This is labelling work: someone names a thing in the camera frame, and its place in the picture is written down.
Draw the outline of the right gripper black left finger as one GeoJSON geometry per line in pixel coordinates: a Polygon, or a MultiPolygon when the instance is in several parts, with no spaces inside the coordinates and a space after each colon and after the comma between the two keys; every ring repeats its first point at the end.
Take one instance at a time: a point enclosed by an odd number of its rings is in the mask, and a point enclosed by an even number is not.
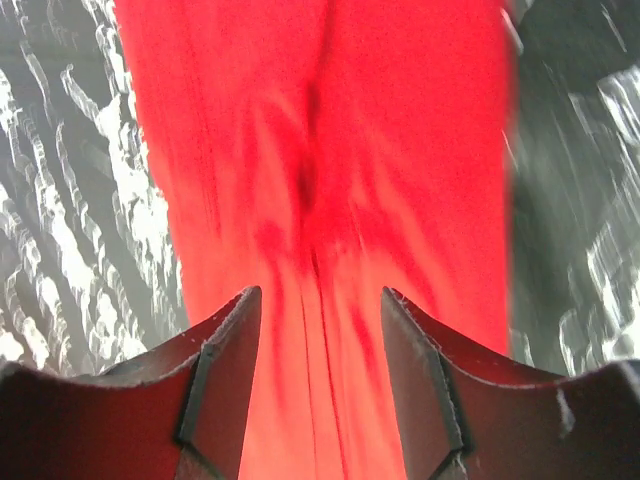
{"type": "Polygon", "coordinates": [[[91,376],[1,365],[5,479],[235,479],[262,293],[91,376]]]}

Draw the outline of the red t-shirt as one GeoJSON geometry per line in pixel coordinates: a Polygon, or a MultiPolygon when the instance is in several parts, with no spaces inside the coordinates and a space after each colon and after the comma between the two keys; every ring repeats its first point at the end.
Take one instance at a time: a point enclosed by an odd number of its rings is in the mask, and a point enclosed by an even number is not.
{"type": "Polygon", "coordinates": [[[392,287],[508,350],[500,1],[119,1],[189,318],[262,290],[240,475],[404,477],[392,287]]]}

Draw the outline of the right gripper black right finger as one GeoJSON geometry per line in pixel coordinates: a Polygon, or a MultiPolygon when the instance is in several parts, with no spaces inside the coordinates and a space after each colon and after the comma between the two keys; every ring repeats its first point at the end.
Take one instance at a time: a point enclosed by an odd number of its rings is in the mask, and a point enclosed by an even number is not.
{"type": "Polygon", "coordinates": [[[561,377],[497,354],[393,289],[381,322],[411,479],[635,479],[639,364],[561,377]]]}

